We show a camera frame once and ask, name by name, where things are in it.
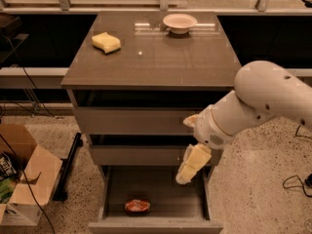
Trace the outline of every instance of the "red object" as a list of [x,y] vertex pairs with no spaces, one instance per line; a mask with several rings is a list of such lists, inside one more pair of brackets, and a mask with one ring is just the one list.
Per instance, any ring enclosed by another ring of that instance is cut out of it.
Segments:
[[147,200],[129,200],[125,204],[125,210],[129,214],[148,213],[150,210],[150,203]]

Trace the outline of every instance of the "white bowl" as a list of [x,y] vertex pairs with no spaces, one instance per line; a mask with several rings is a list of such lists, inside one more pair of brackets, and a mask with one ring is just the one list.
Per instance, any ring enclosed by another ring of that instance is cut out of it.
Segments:
[[185,34],[197,24],[197,20],[188,14],[169,14],[164,17],[163,22],[174,34]]

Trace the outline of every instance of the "gray tabletop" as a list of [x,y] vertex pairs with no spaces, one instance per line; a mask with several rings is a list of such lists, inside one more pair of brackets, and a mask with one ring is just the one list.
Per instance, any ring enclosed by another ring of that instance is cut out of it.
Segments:
[[[163,24],[163,18],[172,13],[100,12],[62,86],[117,90],[232,87],[241,64],[217,16],[187,12],[198,23],[186,35],[174,35]],[[106,55],[94,47],[92,36],[102,32],[120,39],[121,49]]]

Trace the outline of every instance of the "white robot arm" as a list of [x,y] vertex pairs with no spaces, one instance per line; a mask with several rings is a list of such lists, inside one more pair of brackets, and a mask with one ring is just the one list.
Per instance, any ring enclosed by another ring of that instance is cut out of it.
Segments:
[[176,181],[184,184],[235,135],[283,116],[312,131],[312,89],[283,67],[269,61],[253,61],[235,76],[234,91],[186,119],[199,141],[185,152]]

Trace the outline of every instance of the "speckled floor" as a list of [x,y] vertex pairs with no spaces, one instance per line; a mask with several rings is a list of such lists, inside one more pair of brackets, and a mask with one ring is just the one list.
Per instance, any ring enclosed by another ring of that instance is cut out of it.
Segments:
[[[4,116],[3,124],[24,124],[34,138],[60,158],[66,158],[79,129],[72,116]],[[312,215],[311,198],[301,189],[286,190],[289,176],[312,174],[312,140],[294,137],[297,125],[277,118],[245,130],[228,144],[210,181],[212,220],[224,225],[221,234],[308,234],[304,220]],[[301,130],[302,135],[312,136]],[[103,182],[93,165],[85,138],[78,149],[64,203],[51,201],[46,213],[56,233],[91,233]],[[0,227],[1,234],[52,233],[42,216],[37,227]]]

